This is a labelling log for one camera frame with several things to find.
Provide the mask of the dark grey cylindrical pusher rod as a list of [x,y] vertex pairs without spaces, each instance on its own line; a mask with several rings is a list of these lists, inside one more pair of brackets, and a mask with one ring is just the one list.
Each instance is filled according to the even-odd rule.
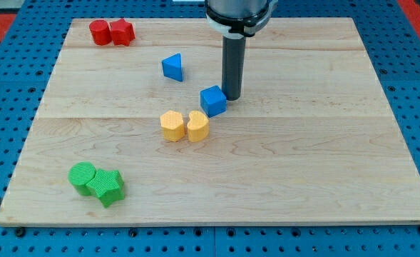
[[241,96],[242,73],[245,58],[245,38],[222,40],[222,92],[228,101]]

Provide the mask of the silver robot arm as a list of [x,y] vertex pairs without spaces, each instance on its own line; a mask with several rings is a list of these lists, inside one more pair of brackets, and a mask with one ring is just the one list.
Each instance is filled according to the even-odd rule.
[[227,100],[240,98],[246,39],[269,22],[278,0],[206,0],[210,27],[222,34],[222,92]]

